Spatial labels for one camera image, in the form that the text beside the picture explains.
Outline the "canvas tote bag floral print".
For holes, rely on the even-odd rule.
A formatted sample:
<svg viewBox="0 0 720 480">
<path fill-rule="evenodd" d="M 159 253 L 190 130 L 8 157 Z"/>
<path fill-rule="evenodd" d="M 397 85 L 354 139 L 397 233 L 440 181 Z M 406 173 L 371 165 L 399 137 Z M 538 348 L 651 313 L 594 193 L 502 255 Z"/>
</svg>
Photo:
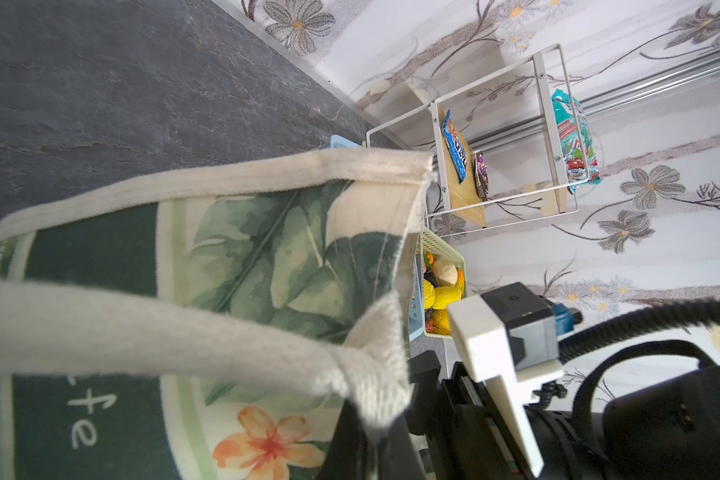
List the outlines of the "canvas tote bag floral print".
<svg viewBox="0 0 720 480">
<path fill-rule="evenodd" d="M 425 152 L 173 170 L 0 221 L 0 479 L 317 479 L 344 404 L 378 478 L 411 400 Z"/>
</svg>

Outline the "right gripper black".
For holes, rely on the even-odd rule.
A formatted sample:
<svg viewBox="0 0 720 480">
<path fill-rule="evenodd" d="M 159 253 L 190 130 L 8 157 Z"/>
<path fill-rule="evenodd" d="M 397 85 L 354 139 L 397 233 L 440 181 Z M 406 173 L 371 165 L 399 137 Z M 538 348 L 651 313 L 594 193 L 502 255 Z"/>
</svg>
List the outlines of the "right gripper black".
<svg viewBox="0 0 720 480">
<path fill-rule="evenodd" d="M 509 432 L 487 388 L 473 382 L 462 366 L 441 380 L 435 352 L 408 361 L 413 384 L 411 406 L 396 419 L 377 447 L 380 480 L 424 480 L 419 454 L 409 431 L 427 442 L 430 464 L 438 479 L 580 479 L 581 450 L 563 412 L 526 408 L 532 438 L 544 462 L 531 472 L 519 442 Z M 361 480 L 369 476 L 372 447 L 355 406 L 347 401 L 340 413 L 318 480 Z"/>
</svg>

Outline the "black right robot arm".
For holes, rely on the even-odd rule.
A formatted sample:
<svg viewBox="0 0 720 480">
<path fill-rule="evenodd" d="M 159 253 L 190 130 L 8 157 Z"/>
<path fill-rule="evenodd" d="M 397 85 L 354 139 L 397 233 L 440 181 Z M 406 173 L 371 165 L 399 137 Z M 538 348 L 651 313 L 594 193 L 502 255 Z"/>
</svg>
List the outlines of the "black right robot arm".
<svg viewBox="0 0 720 480">
<path fill-rule="evenodd" d="M 720 300 L 647 307 L 572 332 L 574 310 L 516 283 L 461 300 L 451 324 L 462 358 L 448 378 L 431 352 L 409 361 L 406 426 L 440 479 L 720 479 L 720 364 L 681 326 L 720 326 Z M 685 374 L 593 403 L 615 366 L 695 362 Z"/>
</svg>

